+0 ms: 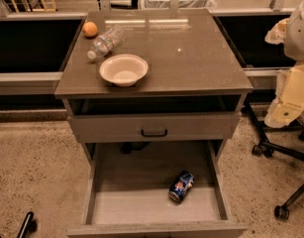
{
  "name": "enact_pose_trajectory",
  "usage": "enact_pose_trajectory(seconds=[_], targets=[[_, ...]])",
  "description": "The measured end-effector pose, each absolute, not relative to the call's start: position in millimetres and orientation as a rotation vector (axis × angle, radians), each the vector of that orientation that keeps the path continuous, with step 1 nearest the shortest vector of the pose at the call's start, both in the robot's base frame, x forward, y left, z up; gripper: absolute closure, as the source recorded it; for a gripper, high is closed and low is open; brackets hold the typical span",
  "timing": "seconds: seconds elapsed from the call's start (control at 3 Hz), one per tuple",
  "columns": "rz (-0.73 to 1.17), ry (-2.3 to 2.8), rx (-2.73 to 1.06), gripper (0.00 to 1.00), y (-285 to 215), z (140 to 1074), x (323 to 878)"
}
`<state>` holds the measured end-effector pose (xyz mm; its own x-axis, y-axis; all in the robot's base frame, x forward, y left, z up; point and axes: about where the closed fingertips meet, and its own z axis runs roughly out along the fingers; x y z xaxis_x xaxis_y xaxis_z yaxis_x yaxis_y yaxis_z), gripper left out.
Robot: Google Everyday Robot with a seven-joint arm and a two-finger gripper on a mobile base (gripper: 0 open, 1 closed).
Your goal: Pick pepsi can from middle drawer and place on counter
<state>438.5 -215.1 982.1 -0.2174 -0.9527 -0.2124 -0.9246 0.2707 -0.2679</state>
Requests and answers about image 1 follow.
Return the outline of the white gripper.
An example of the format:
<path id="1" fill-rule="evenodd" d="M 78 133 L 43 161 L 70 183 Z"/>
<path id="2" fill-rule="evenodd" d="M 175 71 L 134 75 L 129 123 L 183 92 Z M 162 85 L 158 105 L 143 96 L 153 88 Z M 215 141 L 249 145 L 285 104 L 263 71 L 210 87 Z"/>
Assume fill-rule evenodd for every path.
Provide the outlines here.
<path id="1" fill-rule="evenodd" d="M 277 22 L 267 32 L 264 40 L 269 44 L 283 44 L 287 22 L 287 18 Z M 264 123 L 271 128 L 282 128 L 289 125 L 304 111 L 304 63 L 277 73 L 275 94 Z"/>

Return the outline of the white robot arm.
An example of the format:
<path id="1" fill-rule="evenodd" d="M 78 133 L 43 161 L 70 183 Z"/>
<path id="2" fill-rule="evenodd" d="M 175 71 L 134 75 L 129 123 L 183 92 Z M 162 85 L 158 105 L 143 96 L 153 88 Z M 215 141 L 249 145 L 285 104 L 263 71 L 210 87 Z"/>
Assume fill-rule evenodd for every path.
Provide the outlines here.
<path id="1" fill-rule="evenodd" d="M 264 40 L 269 44 L 284 44 L 284 54 L 296 61 L 288 71 L 277 73 L 276 97 L 264 118 L 268 127 L 282 128 L 304 111 L 304 1 L 289 18 L 277 22 Z"/>

